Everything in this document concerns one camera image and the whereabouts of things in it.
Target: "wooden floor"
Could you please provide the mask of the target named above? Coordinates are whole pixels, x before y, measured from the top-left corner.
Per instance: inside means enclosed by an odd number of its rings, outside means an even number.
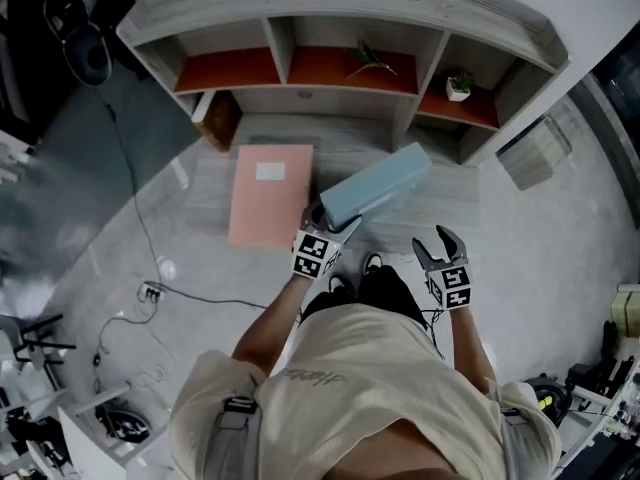
[[[207,234],[226,236],[238,145],[313,144],[313,196],[389,155],[389,137],[385,124],[371,120],[246,114],[228,155],[203,141],[187,201],[189,224]],[[459,233],[473,255],[473,242],[480,233],[477,170],[450,160],[454,145],[446,134],[412,129],[404,145],[413,140],[420,141],[434,162],[429,175],[404,201],[358,229],[347,246],[409,253],[411,239],[417,237],[442,253],[435,231],[440,224]]]

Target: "green plant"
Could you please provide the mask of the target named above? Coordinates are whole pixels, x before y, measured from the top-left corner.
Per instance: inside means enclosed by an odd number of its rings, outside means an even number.
[[[451,87],[457,92],[470,93],[473,83],[473,75],[464,69],[461,69],[451,76]]]
[[[391,71],[391,73],[393,73],[394,75],[398,74],[393,69],[391,69],[391,66],[389,66],[389,64],[382,62],[373,51],[373,49],[364,41],[358,41],[358,48],[353,51],[353,55],[356,57],[356,59],[364,62],[365,65],[351,73],[349,76],[355,76],[361,71],[364,71],[368,68],[382,68],[386,69],[387,71]]]

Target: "red shelf panel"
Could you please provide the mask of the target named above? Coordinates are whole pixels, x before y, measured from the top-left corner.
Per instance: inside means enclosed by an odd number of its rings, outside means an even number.
[[[369,68],[349,76],[362,67],[353,52],[346,48],[298,46],[293,52],[289,70],[289,84],[333,85],[381,91],[417,94],[416,63],[411,55],[376,52],[398,74],[386,69]]]
[[[496,106],[491,91],[474,87],[464,101],[454,102],[447,98],[445,78],[434,78],[418,106],[419,114],[451,119],[492,130],[500,128]]]
[[[280,84],[269,48],[207,53],[187,60],[174,92]]]

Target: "small white pot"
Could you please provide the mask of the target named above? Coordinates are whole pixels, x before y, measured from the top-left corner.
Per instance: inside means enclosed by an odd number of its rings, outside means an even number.
[[[456,91],[451,86],[451,77],[447,78],[447,97],[449,98],[449,101],[464,101],[469,97],[470,94],[471,92]]]

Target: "white label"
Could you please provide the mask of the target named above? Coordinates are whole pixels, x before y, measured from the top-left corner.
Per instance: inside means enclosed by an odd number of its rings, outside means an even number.
[[[259,163],[256,166],[256,179],[264,180],[283,180],[284,179],[284,163]]]

